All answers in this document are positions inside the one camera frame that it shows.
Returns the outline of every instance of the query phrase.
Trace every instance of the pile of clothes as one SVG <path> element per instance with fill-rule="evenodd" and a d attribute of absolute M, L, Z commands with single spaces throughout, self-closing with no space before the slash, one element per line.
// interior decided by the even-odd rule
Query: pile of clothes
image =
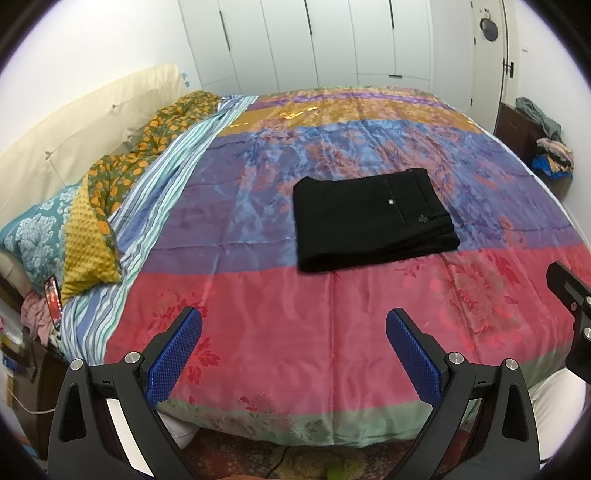
<path fill-rule="evenodd" d="M 573 177 L 573 151 L 561 142 L 549 138 L 537 141 L 536 157 L 531 164 L 535 170 L 541 170 L 551 179 Z"/>
<path fill-rule="evenodd" d="M 573 177 L 574 156 L 562 140 L 562 127 L 547 117 L 542 109 L 528 98 L 515 100 L 515 107 L 533 121 L 540 124 L 547 138 L 537 141 L 536 157 L 532 162 L 533 170 L 540 170 L 549 178 L 556 180 L 562 177 Z"/>

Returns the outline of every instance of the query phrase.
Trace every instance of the cable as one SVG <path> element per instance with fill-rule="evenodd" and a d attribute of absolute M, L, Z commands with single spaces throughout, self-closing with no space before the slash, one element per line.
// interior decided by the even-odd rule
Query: cable
<path fill-rule="evenodd" d="M 279 460 L 279 462 L 277 463 L 277 465 L 275 465 L 271 470 L 269 470 L 267 472 L 267 474 L 264 476 L 264 478 L 269 478 L 273 474 L 273 472 L 275 472 L 275 470 L 277 470 L 281 466 L 281 464 L 285 460 L 285 454 L 287 453 L 287 449 L 289 447 L 290 447 L 289 445 L 287 447 L 285 447 L 285 449 L 283 450 L 283 454 L 281 455 L 281 459 Z"/>
<path fill-rule="evenodd" d="M 18 404 L 19 404 L 19 405 L 20 405 L 20 406 L 21 406 L 21 407 L 22 407 L 22 408 L 23 408 L 23 409 L 24 409 L 24 410 L 25 410 L 27 413 L 30 413 L 31 415 L 45 415 L 45 414 L 47 414 L 47 413 L 53 413 L 53 412 L 55 412 L 55 410 L 56 410 L 55 408 L 52 408 L 51 410 L 43 410 L 43 411 L 31 411 L 31 410 L 29 410 L 28 408 L 26 408 L 26 406 L 25 406 L 25 405 L 23 405 L 23 404 L 21 403 L 21 401 L 20 401 L 20 400 L 17 398 L 17 396 L 16 396 L 14 393 L 12 393 L 12 390 L 11 390 L 11 389 L 8 387 L 8 385 L 6 386 L 6 390 L 7 390 L 7 392 L 9 392 L 9 393 L 12 395 L 12 397 L 13 397 L 13 398 L 14 398 L 14 399 L 15 399 L 15 400 L 18 402 Z"/>

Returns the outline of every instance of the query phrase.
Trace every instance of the white wardrobe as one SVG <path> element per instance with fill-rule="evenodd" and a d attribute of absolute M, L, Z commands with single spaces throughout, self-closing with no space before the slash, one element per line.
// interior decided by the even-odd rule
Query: white wardrobe
<path fill-rule="evenodd" d="M 429 0 L 179 0 L 204 90 L 430 91 Z"/>

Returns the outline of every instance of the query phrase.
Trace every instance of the teal damask pillow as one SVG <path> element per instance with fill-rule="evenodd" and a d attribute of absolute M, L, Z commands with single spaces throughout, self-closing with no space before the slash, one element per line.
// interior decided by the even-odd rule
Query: teal damask pillow
<path fill-rule="evenodd" d="M 63 280 L 66 223 L 79 187 L 80 182 L 65 187 L 0 230 L 0 249 L 22 262 L 39 292 L 43 292 L 43 284 L 51 276 L 56 276 L 58 285 Z"/>

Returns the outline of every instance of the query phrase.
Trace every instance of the smartphone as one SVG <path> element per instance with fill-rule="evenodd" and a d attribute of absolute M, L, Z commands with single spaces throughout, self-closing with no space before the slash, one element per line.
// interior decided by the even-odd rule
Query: smartphone
<path fill-rule="evenodd" d="M 59 332 L 62 309 L 60 300 L 60 290 L 57 287 L 56 278 L 51 277 L 49 280 L 45 282 L 44 287 L 45 298 L 47 299 L 47 305 L 49 305 L 49 314 L 51 316 L 51 320 L 53 321 L 54 327 Z"/>

